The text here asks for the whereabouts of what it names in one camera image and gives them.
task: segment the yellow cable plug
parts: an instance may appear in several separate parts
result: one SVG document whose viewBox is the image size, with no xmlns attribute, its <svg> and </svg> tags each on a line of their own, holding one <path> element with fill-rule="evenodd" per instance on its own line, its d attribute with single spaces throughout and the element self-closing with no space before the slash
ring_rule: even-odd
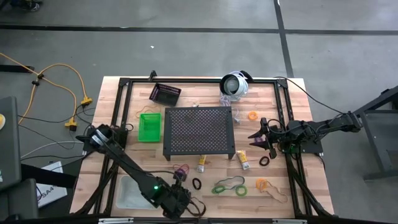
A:
<svg viewBox="0 0 398 224">
<path fill-rule="evenodd" d="M 93 102 L 93 99 L 90 97 L 85 96 L 84 99 L 80 102 L 82 106 L 87 106 Z"/>
<path fill-rule="evenodd" d="M 65 123 L 65 127 L 68 127 L 71 131 L 76 131 L 77 129 L 77 122 L 75 122 L 74 118 L 70 118 L 69 122 Z"/>
</svg>

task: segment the green rubber band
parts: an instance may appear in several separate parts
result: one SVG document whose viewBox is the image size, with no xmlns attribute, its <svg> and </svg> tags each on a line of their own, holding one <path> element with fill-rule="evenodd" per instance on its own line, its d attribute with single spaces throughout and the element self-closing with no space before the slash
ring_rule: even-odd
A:
<svg viewBox="0 0 398 224">
<path fill-rule="evenodd" d="M 239 193 L 239 189 L 244 189 L 244 192 Z M 235 187 L 235 193 L 236 193 L 236 195 L 243 197 L 246 194 L 248 194 L 248 188 L 245 185 L 239 185 L 239 186 Z"/>
<path fill-rule="evenodd" d="M 225 190 L 225 187 L 222 185 L 219 185 L 219 186 L 213 187 L 213 189 L 211 190 L 211 193 L 219 194 L 219 193 L 222 193 L 224 190 Z"/>
</svg>

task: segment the black rubber band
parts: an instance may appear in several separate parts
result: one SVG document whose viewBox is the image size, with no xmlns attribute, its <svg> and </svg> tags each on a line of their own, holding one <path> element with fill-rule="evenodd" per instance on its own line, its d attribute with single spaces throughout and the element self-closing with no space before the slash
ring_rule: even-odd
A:
<svg viewBox="0 0 398 224">
<path fill-rule="evenodd" d="M 197 181 L 199 183 L 199 187 L 197 187 L 197 185 L 195 184 L 195 181 Z M 193 185 L 193 188 L 196 189 L 196 190 L 200 190 L 201 189 L 201 181 L 199 179 L 197 179 L 197 178 L 192 179 L 192 185 Z"/>
<path fill-rule="evenodd" d="M 268 166 L 269 161 L 270 161 L 270 159 L 269 159 L 267 156 L 263 156 L 263 157 L 261 157 L 259 164 L 260 164 L 260 166 Z"/>
</svg>

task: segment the black mesh tray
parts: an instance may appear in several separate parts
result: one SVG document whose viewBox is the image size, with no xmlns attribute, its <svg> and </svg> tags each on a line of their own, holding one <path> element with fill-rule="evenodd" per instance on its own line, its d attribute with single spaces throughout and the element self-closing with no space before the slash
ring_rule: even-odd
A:
<svg viewBox="0 0 398 224">
<path fill-rule="evenodd" d="M 230 106 L 166 108 L 163 155 L 235 154 Z"/>
</svg>

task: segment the green plastic basket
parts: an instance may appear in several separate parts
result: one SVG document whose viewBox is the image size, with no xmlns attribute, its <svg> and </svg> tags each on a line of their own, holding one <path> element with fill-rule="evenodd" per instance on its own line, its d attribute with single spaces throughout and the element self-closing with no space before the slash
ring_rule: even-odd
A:
<svg viewBox="0 0 398 224">
<path fill-rule="evenodd" d="M 159 142 L 162 128 L 162 114 L 142 113 L 139 116 L 138 141 Z"/>
</svg>

